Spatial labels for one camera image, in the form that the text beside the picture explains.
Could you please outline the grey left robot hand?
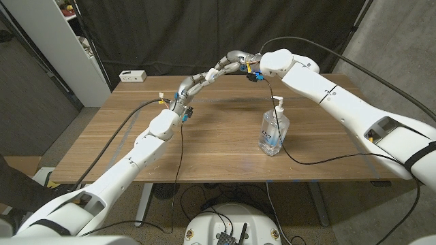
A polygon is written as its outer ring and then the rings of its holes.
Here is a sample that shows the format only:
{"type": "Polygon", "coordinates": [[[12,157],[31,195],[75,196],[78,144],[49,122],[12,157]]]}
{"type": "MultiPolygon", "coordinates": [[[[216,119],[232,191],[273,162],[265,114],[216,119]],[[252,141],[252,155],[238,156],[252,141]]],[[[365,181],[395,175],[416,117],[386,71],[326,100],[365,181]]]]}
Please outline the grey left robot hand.
{"type": "Polygon", "coordinates": [[[170,103],[170,109],[180,116],[193,97],[199,93],[204,86],[208,86],[215,81],[217,73],[217,69],[211,68],[208,72],[185,78],[175,94],[174,101],[170,103]]]}

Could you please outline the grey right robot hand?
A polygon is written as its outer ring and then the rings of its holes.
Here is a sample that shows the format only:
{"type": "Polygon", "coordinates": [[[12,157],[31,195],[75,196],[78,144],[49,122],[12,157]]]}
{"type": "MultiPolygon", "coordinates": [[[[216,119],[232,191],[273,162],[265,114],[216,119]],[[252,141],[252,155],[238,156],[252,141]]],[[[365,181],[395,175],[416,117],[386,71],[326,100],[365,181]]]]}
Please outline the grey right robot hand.
{"type": "Polygon", "coordinates": [[[240,50],[229,51],[213,67],[218,70],[215,80],[222,75],[243,71],[248,74],[260,73],[261,54],[249,54],[240,50]]]}

